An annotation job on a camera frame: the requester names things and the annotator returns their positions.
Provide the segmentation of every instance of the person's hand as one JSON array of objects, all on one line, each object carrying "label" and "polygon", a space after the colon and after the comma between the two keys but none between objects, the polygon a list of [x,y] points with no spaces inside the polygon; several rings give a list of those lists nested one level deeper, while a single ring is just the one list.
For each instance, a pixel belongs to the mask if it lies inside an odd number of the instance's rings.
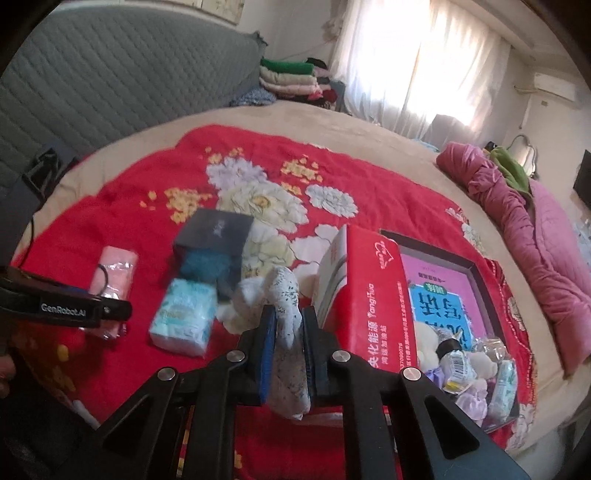
[{"label": "person's hand", "polygon": [[0,398],[6,398],[10,392],[8,381],[12,380],[16,369],[10,355],[0,356]]}]

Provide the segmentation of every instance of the green folded towel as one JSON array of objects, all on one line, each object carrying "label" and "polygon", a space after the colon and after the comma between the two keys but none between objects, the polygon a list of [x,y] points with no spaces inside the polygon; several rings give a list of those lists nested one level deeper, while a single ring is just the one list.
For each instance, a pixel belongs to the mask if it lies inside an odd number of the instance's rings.
[{"label": "green folded towel", "polygon": [[526,204],[529,205],[531,201],[530,178],[525,173],[523,167],[503,147],[496,147],[491,152],[490,158],[499,167],[507,185],[521,193],[521,196],[525,198]]},{"label": "green folded towel", "polygon": [[301,61],[274,61],[262,59],[261,65],[277,73],[293,73],[294,75],[312,75],[314,66]]}]

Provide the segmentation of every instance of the pink soap bar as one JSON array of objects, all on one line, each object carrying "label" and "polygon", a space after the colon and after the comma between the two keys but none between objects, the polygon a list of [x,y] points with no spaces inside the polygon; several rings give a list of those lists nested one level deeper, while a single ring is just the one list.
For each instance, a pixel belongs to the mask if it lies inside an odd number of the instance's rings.
[{"label": "pink soap bar", "polygon": [[[138,256],[134,252],[105,247],[88,292],[110,299],[127,300],[137,262]],[[103,320],[100,327],[85,330],[105,340],[116,339],[127,331],[126,324],[116,320]]]},{"label": "pink soap bar", "polygon": [[117,247],[105,247],[100,256],[89,293],[110,299],[126,300],[134,277],[137,254]]}]

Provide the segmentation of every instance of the white lace cloth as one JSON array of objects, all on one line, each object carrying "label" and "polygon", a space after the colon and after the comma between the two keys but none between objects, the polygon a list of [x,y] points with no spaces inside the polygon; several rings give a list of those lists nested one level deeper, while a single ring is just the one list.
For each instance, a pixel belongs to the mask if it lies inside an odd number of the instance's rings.
[{"label": "white lace cloth", "polygon": [[226,309],[218,314],[218,319],[228,331],[242,333],[258,326],[265,305],[275,306],[277,338],[267,404],[287,419],[301,420],[310,411],[310,396],[298,290],[297,279],[291,270],[274,267],[266,277],[242,280],[232,299],[234,312]]}]

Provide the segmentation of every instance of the pink cloth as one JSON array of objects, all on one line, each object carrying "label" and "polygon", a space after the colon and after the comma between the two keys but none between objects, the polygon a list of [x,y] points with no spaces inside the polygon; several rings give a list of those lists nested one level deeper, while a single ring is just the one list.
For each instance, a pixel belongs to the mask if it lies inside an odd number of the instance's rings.
[{"label": "pink cloth", "polygon": [[567,375],[591,355],[591,276],[566,214],[531,180],[531,212],[480,148],[449,143],[437,165],[499,225],[507,248],[554,328]]}]

